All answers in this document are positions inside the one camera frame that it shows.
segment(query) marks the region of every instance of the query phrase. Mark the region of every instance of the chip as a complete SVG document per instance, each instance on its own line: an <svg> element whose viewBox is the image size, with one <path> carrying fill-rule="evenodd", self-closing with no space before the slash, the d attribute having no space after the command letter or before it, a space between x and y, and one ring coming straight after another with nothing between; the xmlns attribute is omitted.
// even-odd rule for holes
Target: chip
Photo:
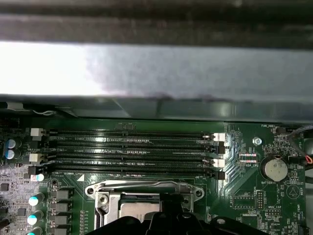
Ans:
<svg viewBox="0 0 313 235"><path fill-rule="evenodd" d="M26 216L26 209L25 208L19 208L18 209L18 216Z"/></svg>
<svg viewBox="0 0 313 235"><path fill-rule="evenodd" d="M1 184L0 191L9 191L9 184Z"/></svg>
<svg viewBox="0 0 313 235"><path fill-rule="evenodd" d="M54 235L67 235L67 229L55 229Z"/></svg>

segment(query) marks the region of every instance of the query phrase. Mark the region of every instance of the cable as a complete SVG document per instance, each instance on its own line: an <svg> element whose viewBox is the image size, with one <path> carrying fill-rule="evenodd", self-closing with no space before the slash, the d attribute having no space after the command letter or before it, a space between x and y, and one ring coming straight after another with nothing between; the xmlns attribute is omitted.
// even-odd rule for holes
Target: cable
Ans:
<svg viewBox="0 0 313 235"><path fill-rule="evenodd" d="M293 140L294 135L300 134L304 131L313 130L313 125L303 126L300 127L288 135L287 139L290 145L295 149L295 151L302 157L305 157L308 164L313 164L313 160L310 156L308 156L300 147L296 144L296 142Z"/></svg>
<svg viewBox="0 0 313 235"><path fill-rule="evenodd" d="M44 112L37 112L37 111L33 110L33 112L36 114L39 114L39 115L44 115L44 116L50 116L50 115L56 114L56 112L52 111L52 110L47 110Z"/></svg>
<svg viewBox="0 0 313 235"><path fill-rule="evenodd" d="M310 156L308 155L305 155L305 159L307 160L308 164L312 164L313 163L313 160Z"/></svg>

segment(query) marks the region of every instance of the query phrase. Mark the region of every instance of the capacitor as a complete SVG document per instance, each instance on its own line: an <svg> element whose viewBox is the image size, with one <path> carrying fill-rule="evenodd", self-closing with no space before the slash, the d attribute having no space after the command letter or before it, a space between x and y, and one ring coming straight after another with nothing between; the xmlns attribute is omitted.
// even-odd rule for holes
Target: capacitor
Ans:
<svg viewBox="0 0 313 235"><path fill-rule="evenodd" d="M19 158L21 157L21 151L18 149L8 149L4 153L6 159L13 159L13 158Z"/></svg>
<svg viewBox="0 0 313 235"><path fill-rule="evenodd" d="M21 147L22 145L22 142L19 140L19 139L9 139L6 143L5 143L5 146L7 148L19 148Z"/></svg>
<svg viewBox="0 0 313 235"><path fill-rule="evenodd" d="M4 218L0 221L0 230L5 228L10 224L10 220L8 218Z"/></svg>
<svg viewBox="0 0 313 235"><path fill-rule="evenodd" d="M35 211L32 215L27 218L27 222L30 225L36 224L39 220L44 217L44 213L42 211Z"/></svg>
<svg viewBox="0 0 313 235"><path fill-rule="evenodd" d="M43 234L43 230L40 227L35 227L30 233L28 233L27 235L42 235Z"/></svg>
<svg viewBox="0 0 313 235"><path fill-rule="evenodd" d="M38 205L39 203L41 203L43 200L45 199L45 195L42 192L37 193L34 196L31 196L28 199L28 203L34 207L36 205Z"/></svg>
<svg viewBox="0 0 313 235"><path fill-rule="evenodd" d="M48 178L48 176L47 176L47 175L44 175L44 174L38 174L38 175L36 175L36 180L39 181L39 182L45 180L46 178Z"/></svg>
<svg viewBox="0 0 313 235"><path fill-rule="evenodd" d="M260 170L261 174L267 180L280 182L288 175L288 166L281 158L266 157L261 161Z"/></svg>

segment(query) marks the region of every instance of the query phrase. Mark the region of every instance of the screw hole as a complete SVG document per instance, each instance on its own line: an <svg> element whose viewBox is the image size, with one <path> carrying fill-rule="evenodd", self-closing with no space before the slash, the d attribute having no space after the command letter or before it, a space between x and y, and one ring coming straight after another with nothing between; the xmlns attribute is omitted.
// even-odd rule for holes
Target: screw hole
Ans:
<svg viewBox="0 0 313 235"><path fill-rule="evenodd" d="M87 193L88 193L88 194L93 194L93 188L87 189Z"/></svg>
<svg viewBox="0 0 313 235"><path fill-rule="evenodd" d="M196 191L196 196L197 197L201 197L202 196L202 192L200 190Z"/></svg>

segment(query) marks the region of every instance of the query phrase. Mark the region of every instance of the ram slot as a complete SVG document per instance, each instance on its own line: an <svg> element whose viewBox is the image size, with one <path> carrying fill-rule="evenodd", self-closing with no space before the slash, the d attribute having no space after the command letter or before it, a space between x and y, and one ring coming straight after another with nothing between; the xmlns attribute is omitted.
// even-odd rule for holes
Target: ram slot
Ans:
<svg viewBox="0 0 313 235"><path fill-rule="evenodd" d="M183 137L199 138L211 136L212 133L191 133L191 132L161 132L161 131L109 131L109 130L50 130L50 135L97 135L97 136L136 136L136 137Z"/></svg>
<svg viewBox="0 0 313 235"><path fill-rule="evenodd" d="M70 170L70 171L110 171L110 172L128 172L128 173L180 173L181 175L189 175L189 174L208 174L212 172L211 169L208 168L195 168L195 167L155 167L155 166L141 166L141 167L133 167L133 166L101 166L101 165L72 165L72 164L50 164L46 166L48 171L58 171L58 170Z"/></svg>
<svg viewBox="0 0 313 235"><path fill-rule="evenodd" d="M84 141L84 142L106 142L106 143L180 143L180 144L210 144L219 145L218 141L208 141L203 138L188 137L142 137L142 136L79 136L79 135L57 135L49 136L48 141Z"/></svg>
<svg viewBox="0 0 313 235"><path fill-rule="evenodd" d="M127 146L127 147L146 147L146 148L189 148L189 149L206 149L204 145L198 144L149 144L149 143L107 143L107 142L83 142L83 141L57 141L54 146L91 146L91 147L110 147L110 146Z"/></svg>
<svg viewBox="0 0 313 235"><path fill-rule="evenodd" d="M107 166L134 166L134 167L191 167L191 168L210 168L209 164L204 162L183 162L181 161L149 161L149 160L110 160L110 159L84 159L84 158L56 158L53 160L54 163L58 164L73 164L73 165L107 165Z"/></svg>
<svg viewBox="0 0 313 235"><path fill-rule="evenodd" d="M130 160L167 160L167 161L200 161L203 159L209 158L207 156L195 156L195 155L110 155L110 154L83 154L83 153L57 153L53 158L83 158L83 159L130 159Z"/></svg>
<svg viewBox="0 0 313 235"><path fill-rule="evenodd" d="M43 153L93 153L93 154L135 154L135 155L206 155L207 150L197 149L162 149L162 148L94 148L90 146L64 146L58 148L43 149Z"/></svg>

